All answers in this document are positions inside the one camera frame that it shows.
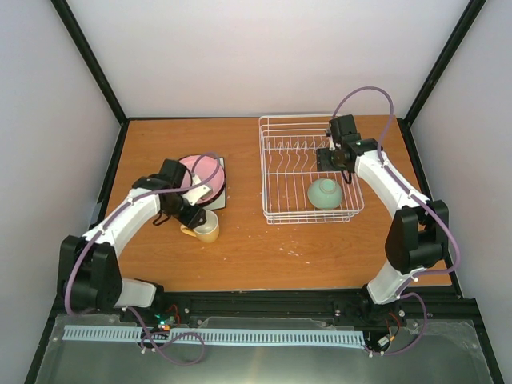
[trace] gray floor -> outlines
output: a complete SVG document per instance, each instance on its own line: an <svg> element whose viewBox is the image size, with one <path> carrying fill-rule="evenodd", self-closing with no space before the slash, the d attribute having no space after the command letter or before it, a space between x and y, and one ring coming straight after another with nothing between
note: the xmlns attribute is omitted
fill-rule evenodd
<svg viewBox="0 0 512 384"><path fill-rule="evenodd" d="M333 347L210 346L195 366L173 366L156 354L115 342L60 342L56 325L37 383L485 383L492 382L467 322L430 322L411 351L397 357ZM394 347L408 343L414 327ZM198 346L173 346L171 356L193 359Z"/></svg>

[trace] rack wire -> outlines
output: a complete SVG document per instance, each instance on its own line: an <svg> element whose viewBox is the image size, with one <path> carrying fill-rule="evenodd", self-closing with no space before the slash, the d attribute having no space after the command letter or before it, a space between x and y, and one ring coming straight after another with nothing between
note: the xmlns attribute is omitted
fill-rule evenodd
<svg viewBox="0 0 512 384"><path fill-rule="evenodd" d="M259 119L263 213L269 224L348 222L364 208L357 176L347 184L340 172L318 172L316 149L329 146L324 114L261 116ZM343 189L340 206L315 208L307 197L319 178Z"/></svg>

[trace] wooden table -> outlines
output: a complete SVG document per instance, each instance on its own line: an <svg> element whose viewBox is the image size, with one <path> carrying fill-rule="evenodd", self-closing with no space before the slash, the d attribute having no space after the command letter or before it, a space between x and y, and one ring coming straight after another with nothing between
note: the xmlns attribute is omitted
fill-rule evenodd
<svg viewBox="0 0 512 384"><path fill-rule="evenodd" d="M356 123L364 138L377 138L386 119L358 116ZM396 123L383 145L397 169L416 185ZM148 222L122 253L124 277L157 282L172 291L298 290L360 287L380 270L391 219L364 182L365 208L348 223L266 223L256 118L132 121L108 212L135 180L158 172L164 158L210 150L225 158L229 187L227 207L217 211L218 240L204 244L181 234L176 220L162 226ZM419 283L449 285L450 278L425 276Z"/></svg>

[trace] beige mug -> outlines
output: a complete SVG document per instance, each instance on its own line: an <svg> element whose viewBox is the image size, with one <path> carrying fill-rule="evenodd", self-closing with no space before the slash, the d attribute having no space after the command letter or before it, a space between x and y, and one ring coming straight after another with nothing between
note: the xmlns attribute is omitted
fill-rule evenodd
<svg viewBox="0 0 512 384"><path fill-rule="evenodd" d="M218 238L218 233L220 232L220 228L218 226L218 217L211 210L205 210L206 212L206 222L201 225L195 227L193 230L190 230L183 224L180 226L180 231L184 234L188 234L189 236L194 236L198 238L202 242L214 242Z"/></svg>

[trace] white wall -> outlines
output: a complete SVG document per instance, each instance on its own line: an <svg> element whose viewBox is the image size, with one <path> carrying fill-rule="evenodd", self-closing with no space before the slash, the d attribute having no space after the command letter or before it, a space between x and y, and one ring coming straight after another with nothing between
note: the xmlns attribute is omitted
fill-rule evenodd
<svg viewBox="0 0 512 384"><path fill-rule="evenodd" d="M405 115L467 0L70 0L133 116L332 111L382 86ZM379 95L355 114L384 114Z"/></svg>
<svg viewBox="0 0 512 384"><path fill-rule="evenodd" d="M487 2L413 125L436 198L462 248L505 382L512 382L512 2Z"/></svg>
<svg viewBox="0 0 512 384"><path fill-rule="evenodd" d="M87 228L118 124L50 1L0 12L0 372L23 382L60 242Z"/></svg>

